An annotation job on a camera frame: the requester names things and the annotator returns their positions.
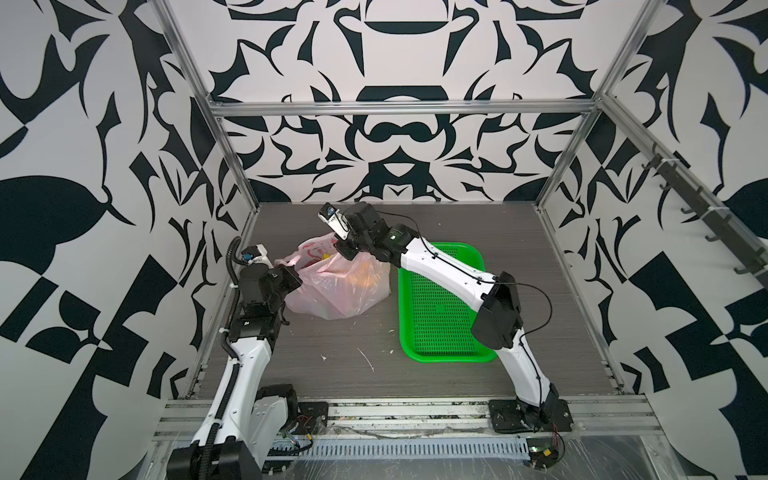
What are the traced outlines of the pink plastic bag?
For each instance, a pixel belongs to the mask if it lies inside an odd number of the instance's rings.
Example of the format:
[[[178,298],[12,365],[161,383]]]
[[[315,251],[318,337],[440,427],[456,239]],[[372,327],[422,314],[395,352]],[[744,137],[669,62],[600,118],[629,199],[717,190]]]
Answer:
[[[340,254],[335,248],[336,241],[332,233],[310,238],[291,255],[276,261],[278,265],[293,266],[302,280],[302,285],[286,297],[287,308],[292,312],[325,320],[347,319],[365,313],[390,295],[390,274],[389,291],[377,294],[353,291],[324,273],[329,258]]]

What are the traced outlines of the green plastic basket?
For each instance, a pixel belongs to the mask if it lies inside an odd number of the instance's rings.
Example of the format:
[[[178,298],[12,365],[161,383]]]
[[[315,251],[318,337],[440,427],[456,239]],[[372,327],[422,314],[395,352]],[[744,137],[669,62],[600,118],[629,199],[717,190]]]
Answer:
[[[476,312],[439,284],[408,270],[398,271],[399,336],[405,354],[420,363],[486,363],[494,350],[480,344],[471,328]]]

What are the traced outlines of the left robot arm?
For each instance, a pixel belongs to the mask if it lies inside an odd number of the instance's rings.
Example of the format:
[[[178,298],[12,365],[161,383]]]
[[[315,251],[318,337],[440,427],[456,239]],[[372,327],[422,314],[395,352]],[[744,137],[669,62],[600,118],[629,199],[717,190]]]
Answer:
[[[223,377],[191,443],[172,451],[168,479],[263,477],[276,435],[298,414],[292,385],[260,382],[285,323],[285,299],[301,285],[292,266],[254,263],[240,271],[235,310],[222,333]]]

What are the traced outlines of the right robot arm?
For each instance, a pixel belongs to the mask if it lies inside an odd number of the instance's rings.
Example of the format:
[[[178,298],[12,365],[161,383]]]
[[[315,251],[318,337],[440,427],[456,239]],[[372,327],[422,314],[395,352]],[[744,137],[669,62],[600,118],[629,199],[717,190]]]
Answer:
[[[483,272],[444,253],[408,225],[386,223],[384,213],[360,202],[342,211],[327,203],[318,217],[334,232],[335,248],[347,260],[367,253],[401,271],[418,274],[462,300],[476,313],[471,334],[496,352],[515,391],[517,431],[542,431],[554,422],[559,393],[544,374],[523,326],[520,284],[510,274]]]

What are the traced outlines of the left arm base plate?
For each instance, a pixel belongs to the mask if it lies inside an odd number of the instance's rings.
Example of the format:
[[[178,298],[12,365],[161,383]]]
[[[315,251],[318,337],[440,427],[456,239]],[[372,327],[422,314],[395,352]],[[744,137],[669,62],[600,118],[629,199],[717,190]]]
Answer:
[[[291,406],[285,430],[298,436],[314,435],[327,426],[330,404],[326,401],[299,402]]]

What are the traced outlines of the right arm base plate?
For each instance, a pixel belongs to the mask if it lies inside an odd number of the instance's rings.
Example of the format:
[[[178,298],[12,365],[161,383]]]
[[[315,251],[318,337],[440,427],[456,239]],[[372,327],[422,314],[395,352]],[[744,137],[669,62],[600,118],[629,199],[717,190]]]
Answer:
[[[565,400],[548,401],[534,408],[517,400],[488,402],[491,427],[501,434],[571,432],[573,417]]]

